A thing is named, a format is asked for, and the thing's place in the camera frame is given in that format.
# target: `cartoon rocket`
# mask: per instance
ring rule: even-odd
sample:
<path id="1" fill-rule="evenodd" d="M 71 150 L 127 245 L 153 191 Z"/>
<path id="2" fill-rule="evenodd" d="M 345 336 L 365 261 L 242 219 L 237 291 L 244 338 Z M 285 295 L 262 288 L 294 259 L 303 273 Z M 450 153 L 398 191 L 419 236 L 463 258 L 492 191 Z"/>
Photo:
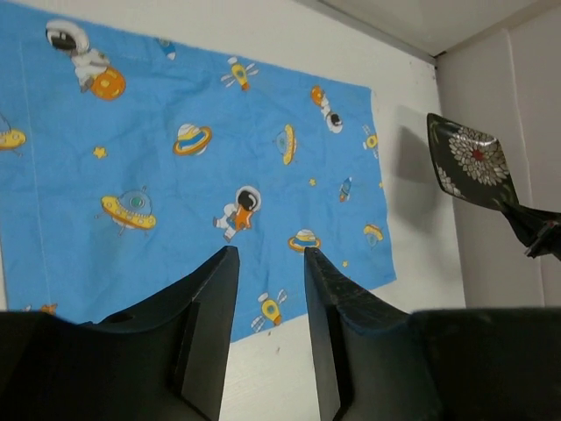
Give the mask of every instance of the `cartoon rocket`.
<path id="1" fill-rule="evenodd" d="M 352 177 L 348 177 L 339 189 L 339 202 L 346 202 L 351 198 Z"/>
<path id="2" fill-rule="evenodd" d="M 274 298 L 269 297 L 267 293 L 259 296 L 258 301 L 261 304 L 261 315 L 252 321 L 252 329 L 255 332 L 260 332 L 267 320 L 273 322 L 273 326 L 278 326 L 282 323 L 282 314 L 280 305 L 284 303 L 288 295 L 284 289 L 279 291 L 276 301 Z"/>
<path id="3" fill-rule="evenodd" d="M 175 45 L 172 41 L 168 39 L 157 38 L 158 44 L 160 44 L 161 51 L 164 52 L 169 60 L 175 60 Z"/>
<path id="4" fill-rule="evenodd" d="M 243 91 L 248 90 L 250 86 L 247 77 L 254 76 L 259 72 L 259 70 L 255 68 L 255 63 L 244 67 L 244 65 L 238 61 L 237 57 L 230 57 L 230 59 L 228 59 L 228 64 L 231 66 L 231 72 L 228 75 L 222 76 L 220 79 L 222 82 L 226 83 L 226 88 L 229 88 L 235 81 L 238 81 Z"/>

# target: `blue fabric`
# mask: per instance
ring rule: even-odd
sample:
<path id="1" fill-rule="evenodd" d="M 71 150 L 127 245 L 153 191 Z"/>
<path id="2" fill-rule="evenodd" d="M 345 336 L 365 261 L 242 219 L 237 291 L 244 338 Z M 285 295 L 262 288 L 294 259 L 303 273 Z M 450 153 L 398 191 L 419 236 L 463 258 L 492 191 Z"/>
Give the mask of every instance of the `blue fabric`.
<path id="1" fill-rule="evenodd" d="M 369 89 L 54 19 L 0 3 L 10 309 L 98 322 L 228 239 L 232 340 L 306 312 L 305 246 L 368 289 L 395 278 Z"/>

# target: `black flower-patterned object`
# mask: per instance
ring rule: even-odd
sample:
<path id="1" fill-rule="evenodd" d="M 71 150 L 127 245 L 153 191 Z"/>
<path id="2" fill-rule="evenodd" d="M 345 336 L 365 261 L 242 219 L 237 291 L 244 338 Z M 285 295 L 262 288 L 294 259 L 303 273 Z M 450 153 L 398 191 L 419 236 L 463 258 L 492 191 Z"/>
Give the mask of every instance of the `black flower-patterned object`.
<path id="1" fill-rule="evenodd" d="M 436 114 L 427 116 L 427 127 L 442 190 L 497 211 L 504 203 L 518 203 L 499 140 Z"/>

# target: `red flower center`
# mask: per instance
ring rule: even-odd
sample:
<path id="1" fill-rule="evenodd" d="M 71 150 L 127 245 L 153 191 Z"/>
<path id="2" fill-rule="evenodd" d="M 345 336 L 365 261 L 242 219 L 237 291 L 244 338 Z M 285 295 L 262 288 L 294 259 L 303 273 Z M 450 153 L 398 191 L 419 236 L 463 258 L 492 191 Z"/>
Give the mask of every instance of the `red flower center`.
<path id="1" fill-rule="evenodd" d="M 476 161 L 482 161 L 485 159 L 485 155 L 479 149 L 473 149 L 472 157 L 475 158 Z"/>

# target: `astronaut helmet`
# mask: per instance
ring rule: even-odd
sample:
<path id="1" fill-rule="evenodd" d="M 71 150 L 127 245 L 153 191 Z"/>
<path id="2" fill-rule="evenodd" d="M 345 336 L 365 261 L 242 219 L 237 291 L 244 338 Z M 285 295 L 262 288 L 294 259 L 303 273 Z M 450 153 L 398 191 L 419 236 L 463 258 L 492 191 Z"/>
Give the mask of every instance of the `astronaut helmet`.
<path id="1" fill-rule="evenodd" d="M 236 203 L 246 211 L 257 212 L 261 209 L 261 194 L 252 186 L 244 186 L 236 192 Z"/>
<path id="2" fill-rule="evenodd" d="M 343 120 L 336 112 L 330 111 L 325 117 L 328 129 L 334 133 L 340 133 L 343 130 Z"/>
<path id="3" fill-rule="evenodd" d="M 86 32 L 67 20 L 50 20 L 46 24 L 46 38 L 54 48 L 65 53 L 84 54 L 89 50 Z"/>

